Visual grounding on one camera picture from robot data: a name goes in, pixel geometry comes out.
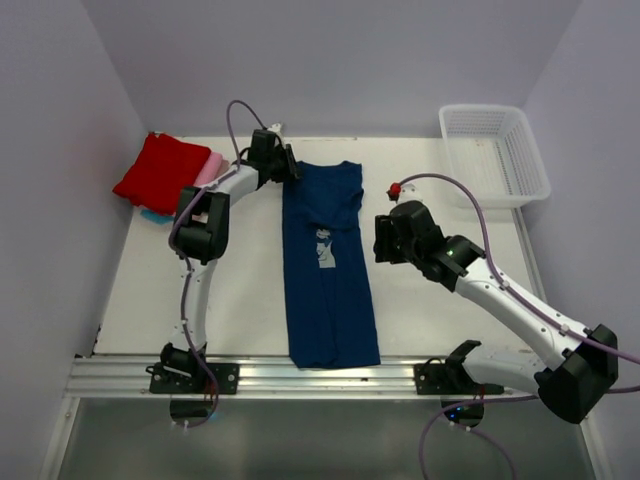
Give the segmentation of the dark blue t shirt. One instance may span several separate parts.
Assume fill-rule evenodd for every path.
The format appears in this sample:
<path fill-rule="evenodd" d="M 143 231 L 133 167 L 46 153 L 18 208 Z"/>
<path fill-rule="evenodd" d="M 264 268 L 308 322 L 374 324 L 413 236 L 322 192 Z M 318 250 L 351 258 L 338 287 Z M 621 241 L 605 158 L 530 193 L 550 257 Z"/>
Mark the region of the dark blue t shirt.
<path fill-rule="evenodd" d="M 300 165 L 283 188 L 283 274 L 289 357 L 300 369 L 380 362 L 359 213 L 362 167 Z"/>

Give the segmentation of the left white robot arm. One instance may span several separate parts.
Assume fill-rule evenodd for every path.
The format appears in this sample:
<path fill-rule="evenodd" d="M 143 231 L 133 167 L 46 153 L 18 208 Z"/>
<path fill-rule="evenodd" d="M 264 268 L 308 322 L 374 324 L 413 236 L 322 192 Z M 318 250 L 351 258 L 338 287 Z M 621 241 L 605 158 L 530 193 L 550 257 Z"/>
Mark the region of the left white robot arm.
<path fill-rule="evenodd" d="M 162 368 L 185 392 L 201 390 L 205 366 L 206 315 L 213 273 L 229 243 L 231 207 L 268 182 L 301 178 L 293 150 L 272 129 L 253 132 L 239 163 L 201 187 L 186 187 L 169 236 L 169 246 L 184 262 L 179 323 L 161 352 Z"/>

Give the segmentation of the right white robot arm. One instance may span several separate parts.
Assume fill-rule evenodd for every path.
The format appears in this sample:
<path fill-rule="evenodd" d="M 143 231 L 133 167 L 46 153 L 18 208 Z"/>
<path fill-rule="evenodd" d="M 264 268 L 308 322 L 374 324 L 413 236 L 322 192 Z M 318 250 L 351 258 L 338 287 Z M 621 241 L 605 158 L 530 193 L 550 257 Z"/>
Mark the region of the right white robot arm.
<path fill-rule="evenodd" d="M 375 260 L 416 267 L 429 281 L 471 301 L 518 336 L 523 352 L 466 340 L 438 363 L 416 369 L 444 394 L 511 388 L 539 398 L 557 417 L 580 423 L 618 379 L 616 334 L 554 311 L 501 271 L 462 235 L 446 236 L 419 200 L 375 218 Z"/>

